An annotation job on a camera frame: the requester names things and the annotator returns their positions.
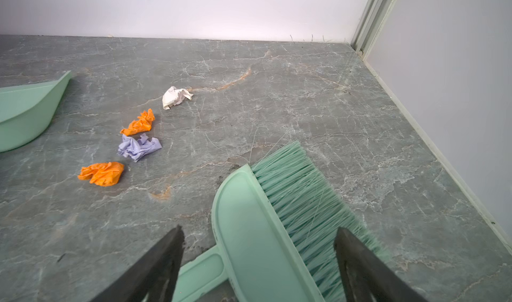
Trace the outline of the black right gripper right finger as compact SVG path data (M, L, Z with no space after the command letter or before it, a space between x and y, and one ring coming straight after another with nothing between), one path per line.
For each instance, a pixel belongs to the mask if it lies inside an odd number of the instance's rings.
M334 249L347 301L427 301L348 229L337 230Z

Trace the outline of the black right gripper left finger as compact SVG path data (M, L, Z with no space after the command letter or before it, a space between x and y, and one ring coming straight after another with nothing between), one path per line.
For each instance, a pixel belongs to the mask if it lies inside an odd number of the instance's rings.
M93 301L171 301L184 253L179 225L170 230Z

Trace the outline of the green hand brush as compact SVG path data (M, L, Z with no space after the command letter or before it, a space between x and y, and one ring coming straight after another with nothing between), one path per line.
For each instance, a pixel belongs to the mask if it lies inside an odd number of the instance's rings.
M296 141L231 173L211 225L215 245L181 267L174 301L197 301L225 281L239 301L341 301L340 227L389 257Z

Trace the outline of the green plastic dustpan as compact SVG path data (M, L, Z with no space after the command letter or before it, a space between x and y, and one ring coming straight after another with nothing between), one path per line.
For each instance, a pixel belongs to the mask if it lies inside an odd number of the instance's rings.
M1 88L1 152L26 145L50 125L72 78Z

